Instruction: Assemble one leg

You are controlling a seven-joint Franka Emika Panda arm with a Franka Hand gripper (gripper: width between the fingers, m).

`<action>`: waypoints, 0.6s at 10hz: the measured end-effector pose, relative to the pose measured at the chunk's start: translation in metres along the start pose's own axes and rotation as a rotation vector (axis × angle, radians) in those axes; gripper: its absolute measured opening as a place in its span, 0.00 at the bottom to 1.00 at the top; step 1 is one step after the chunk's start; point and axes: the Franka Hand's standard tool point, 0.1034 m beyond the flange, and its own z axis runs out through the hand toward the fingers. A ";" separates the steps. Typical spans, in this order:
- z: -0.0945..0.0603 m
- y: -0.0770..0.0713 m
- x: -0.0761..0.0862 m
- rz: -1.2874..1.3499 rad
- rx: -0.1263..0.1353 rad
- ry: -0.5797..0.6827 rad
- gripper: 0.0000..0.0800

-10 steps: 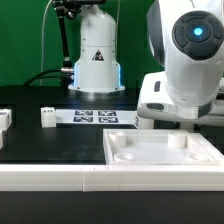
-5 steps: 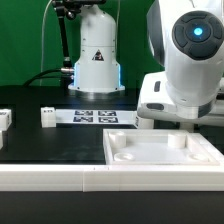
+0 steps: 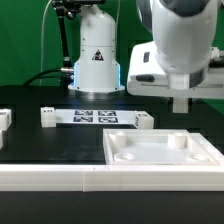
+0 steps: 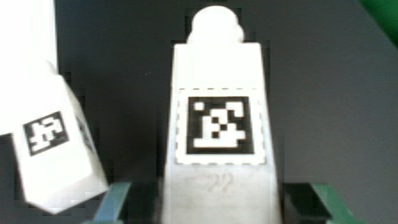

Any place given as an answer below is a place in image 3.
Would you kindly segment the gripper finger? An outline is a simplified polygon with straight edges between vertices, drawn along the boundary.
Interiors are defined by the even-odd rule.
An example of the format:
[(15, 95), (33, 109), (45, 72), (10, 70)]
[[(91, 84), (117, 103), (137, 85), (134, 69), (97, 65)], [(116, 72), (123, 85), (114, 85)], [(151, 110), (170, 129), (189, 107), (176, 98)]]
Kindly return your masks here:
[(187, 113), (188, 112), (188, 99), (187, 98), (174, 98), (173, 99), (173, 112), (174, 113)]

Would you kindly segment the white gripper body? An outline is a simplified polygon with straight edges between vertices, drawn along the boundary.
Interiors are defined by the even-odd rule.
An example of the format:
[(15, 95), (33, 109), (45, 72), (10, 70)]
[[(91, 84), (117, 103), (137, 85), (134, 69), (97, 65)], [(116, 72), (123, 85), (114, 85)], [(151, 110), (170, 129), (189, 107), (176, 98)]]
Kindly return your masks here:
[(127, 90), (132, 95), (224, 99), (224, 68), (205, 68), (190, 75), (165, 73), (153, 42), (136, 45), (131, 54)]

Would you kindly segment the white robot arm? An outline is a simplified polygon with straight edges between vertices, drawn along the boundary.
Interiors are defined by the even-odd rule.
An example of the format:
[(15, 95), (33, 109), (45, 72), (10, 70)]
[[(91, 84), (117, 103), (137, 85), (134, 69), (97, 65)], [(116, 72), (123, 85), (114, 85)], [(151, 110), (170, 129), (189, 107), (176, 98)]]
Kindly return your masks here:
[(153, 36), (131, 54), (126, 86), (115, 59), (115, 21), (96, 1), (81, 3), (80, 57), (69, 89), (94, 97), (123, 88), (132, 95), (171, 97), (186, 113), (190, 98), (224, 99), (221, 54), (212, 46), (224, 0), (136, 0), (142, 25)]

